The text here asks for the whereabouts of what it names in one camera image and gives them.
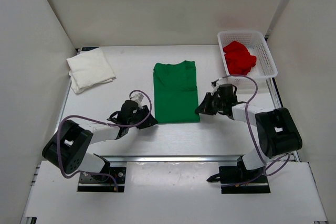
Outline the green t shirt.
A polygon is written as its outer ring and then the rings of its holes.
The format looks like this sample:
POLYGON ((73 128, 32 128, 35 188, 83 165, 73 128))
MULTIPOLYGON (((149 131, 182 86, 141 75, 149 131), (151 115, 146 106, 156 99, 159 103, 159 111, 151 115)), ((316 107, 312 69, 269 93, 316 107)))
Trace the green t shirt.
POLYGON ((156 63, 153 69, 154 112, 160 124, 198 123, 196 65, 156 63))

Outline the white t shirt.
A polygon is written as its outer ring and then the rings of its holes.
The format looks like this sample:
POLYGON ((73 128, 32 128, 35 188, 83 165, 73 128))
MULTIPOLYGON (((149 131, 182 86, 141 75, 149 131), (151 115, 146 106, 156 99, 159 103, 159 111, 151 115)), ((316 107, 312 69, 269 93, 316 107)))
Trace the white t shirt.
POLYGON ((109 83, 116 79, 116 74, 99 47, 68 58, 67 63, 70 68, 71 88, 75 94, 80 94, 96 84, 109 83))

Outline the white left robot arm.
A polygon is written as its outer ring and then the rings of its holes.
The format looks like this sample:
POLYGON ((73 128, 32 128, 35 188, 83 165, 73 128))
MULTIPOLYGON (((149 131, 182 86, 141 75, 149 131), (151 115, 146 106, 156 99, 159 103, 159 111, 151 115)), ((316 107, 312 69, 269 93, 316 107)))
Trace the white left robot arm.
POLYGON ((80 115, 65 117, 42 151, 42 157, 58 167, 65 178, 76 173, 92 174, 98 182, 105 182, 110 176, 106 162, 94 168, 80 170, 90 144, 106 140, 118 140, 128 134, 130 128, 139 130, 152 127, 157 120, 151 114, 153 105, 142 105, 140 100, 129 99, 119 111, 113 112, 106 121, 98 121, 80 115))

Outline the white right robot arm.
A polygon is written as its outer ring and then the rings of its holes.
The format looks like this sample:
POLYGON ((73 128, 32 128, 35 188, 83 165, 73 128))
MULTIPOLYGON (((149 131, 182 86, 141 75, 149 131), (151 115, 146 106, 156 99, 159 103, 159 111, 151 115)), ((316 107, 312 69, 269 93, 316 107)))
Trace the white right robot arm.
POLYGON ((291 153, 302 148, 302 138, 288 109, 262 109, 247 102, 239 102, 233 84, 213 84, 196 114, 224 115, 257 128, 258 138, 252 136, 255 148, 239 158, 236 177, 247 182, 255 175, 255 170, 263 168, 272 158, 291 153))

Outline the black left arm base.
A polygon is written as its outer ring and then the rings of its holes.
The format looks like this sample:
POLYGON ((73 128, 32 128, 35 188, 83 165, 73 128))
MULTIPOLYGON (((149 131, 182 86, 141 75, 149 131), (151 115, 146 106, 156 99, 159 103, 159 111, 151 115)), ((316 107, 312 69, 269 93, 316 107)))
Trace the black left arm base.
POLYGON ((123 193, 127 174, 126 162, 111 162, 110 167, 104 170, 106 175, 80 174, 78 179, 78 192, 86 193, 123 193))

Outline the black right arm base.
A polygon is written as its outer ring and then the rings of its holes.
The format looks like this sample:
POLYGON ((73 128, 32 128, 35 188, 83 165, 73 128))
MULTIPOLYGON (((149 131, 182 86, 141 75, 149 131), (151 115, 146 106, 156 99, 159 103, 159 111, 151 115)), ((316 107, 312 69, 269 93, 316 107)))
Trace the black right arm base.
POLYGON ((222 194, 269 194, 268 179, 263 168, 247 170, 239 159, 236 166, 220 166, 219 172, 210 176, 208 183, 219 182, 222 194))

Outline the red t shirt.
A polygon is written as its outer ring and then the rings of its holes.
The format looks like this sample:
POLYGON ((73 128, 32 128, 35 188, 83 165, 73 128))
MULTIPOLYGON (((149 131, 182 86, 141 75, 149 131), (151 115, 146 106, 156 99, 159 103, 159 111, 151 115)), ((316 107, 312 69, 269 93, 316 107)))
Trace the red t shirt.
POLYGON ((223 52, 229 74, 246 76, 257 63, 257 57, 237 41, 223 47, 223 52))

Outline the white plastic basket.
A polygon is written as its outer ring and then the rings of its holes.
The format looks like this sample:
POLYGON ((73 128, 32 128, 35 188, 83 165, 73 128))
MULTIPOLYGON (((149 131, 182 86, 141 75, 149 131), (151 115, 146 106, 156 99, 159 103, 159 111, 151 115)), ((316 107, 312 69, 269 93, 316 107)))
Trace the white plastic basket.
POLYGON ((247 76, 254 79, 259 89, 266 89, 266 81, 274 78, 278 70, 262 33, 255 30, 227 30, 217 34, 222 60, 226 75, 229 75, 224 47, 236 41, 246 47, 248 52, 256 57, 256 65, 251 68, 247 76))

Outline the aluminium front rail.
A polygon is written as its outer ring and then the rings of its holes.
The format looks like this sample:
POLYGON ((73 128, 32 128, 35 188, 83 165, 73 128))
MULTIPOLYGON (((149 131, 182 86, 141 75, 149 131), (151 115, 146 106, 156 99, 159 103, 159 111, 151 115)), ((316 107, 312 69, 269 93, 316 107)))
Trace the aluminium front rail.
POLYGON ((98 173, 105 166, 121 166, 127 162, 220 162, 235 165, 237 160, 237 156, 97 156, 87 153, 83 158, 75 157, 62 166, 65 174, 69 175, 78 170, 98 173))

